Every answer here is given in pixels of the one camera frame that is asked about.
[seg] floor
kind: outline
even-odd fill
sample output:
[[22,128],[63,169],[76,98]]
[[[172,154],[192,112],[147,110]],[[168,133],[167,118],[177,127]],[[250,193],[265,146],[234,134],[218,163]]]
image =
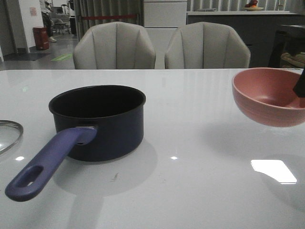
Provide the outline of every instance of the floor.
[[11,69],[74,69],[73,53],[78,43],[76,35],[54,33],[57,42],[50,42],[49,49],[36,50],[35,53],[49,53],[35,61],[0,61],[0,71]]

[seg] green floor marking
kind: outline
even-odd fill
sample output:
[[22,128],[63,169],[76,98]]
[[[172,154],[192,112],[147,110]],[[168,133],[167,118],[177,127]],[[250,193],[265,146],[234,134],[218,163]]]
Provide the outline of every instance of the green floor marking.
[[54,59],[52,59],[51,61],[65,61],[65,60],[68,60],[72,57],[72,53],[69,53],[69,54],[63,54],[63,55],[60,55],[58,57],[55,57]]

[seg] chair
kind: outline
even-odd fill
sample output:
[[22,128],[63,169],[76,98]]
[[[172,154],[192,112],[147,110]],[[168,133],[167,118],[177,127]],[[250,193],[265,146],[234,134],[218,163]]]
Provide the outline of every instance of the chair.
[[125,22],[92,26],[73,52],[75,69],[153,69],[155,59],[145,28]]
[[250,51],[230,26],[198,22],[176,29],[165,52],[166,69],[248,68]]
[[55,30],[55,32],[57,32],[58,30],[58,33],[62,33],[64,31],[68,32],[70,34],[70,27],[67,23],[63,22],[62,19],[54,19],[54,25],[53,25],[53,30]]

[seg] utensil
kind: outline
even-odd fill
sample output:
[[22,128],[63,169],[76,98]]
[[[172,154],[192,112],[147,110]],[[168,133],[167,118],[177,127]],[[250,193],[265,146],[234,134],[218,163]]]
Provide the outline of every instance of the utensil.
[[0,155],[12,148],[21,139],[23,127],[21,124],[0,120]]
[[298,97],[300,98],[305,97],[305,68],[303,69],[299,80],[296,82],[293,91]]
[[264,125],[287,127],[305,122],[305,100],[293,91],[300,75],[275,68],[251,68],[232,80],[238,108]]
[[145,95],[134,88],[101,85],[73,89],[49,103],[57,134],[8,184],[15,201],[37,196],[66,155],[105,161],[133,151],[143,139]]

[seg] bowl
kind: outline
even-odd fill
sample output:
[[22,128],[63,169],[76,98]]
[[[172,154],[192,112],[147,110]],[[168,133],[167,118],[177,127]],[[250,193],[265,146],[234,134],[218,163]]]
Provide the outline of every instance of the bowl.
[[258,10],[263,10],[263,7],[244,7],[244,10],[246,11],[258,11]]
[[276,68],[250,68],[232,80],[237,107],[250,119],[269,126],[305,122],[305,98],[293,91],[300,74]]

